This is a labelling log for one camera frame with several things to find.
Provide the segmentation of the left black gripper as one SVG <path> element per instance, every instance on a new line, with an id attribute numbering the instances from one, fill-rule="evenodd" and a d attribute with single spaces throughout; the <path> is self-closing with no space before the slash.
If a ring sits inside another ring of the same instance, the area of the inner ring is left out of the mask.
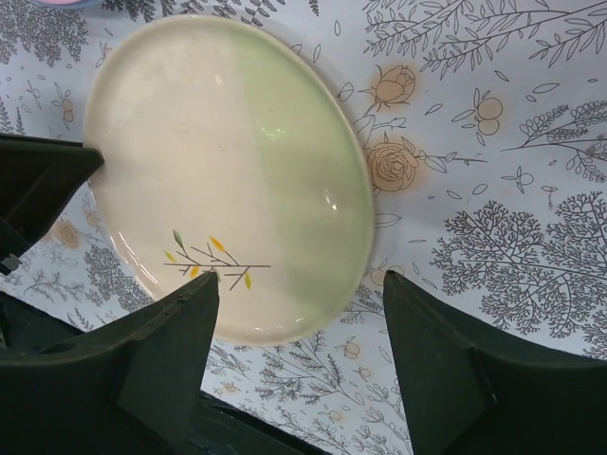
<path id="1" fill-rule="evenodd" d="M 1 273 L 17 270 L 75 192 L 104 163 L 81 143 L 1 135 Z"/>

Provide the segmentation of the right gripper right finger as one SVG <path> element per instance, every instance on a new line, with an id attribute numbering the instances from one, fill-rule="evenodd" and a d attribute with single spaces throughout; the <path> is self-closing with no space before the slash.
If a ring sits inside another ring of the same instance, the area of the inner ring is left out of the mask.
<path id="1" fill-rule="evenodd" d="M 515 337 L 384 276 L 416 454 L 603 454 L 606 363 Z"/>

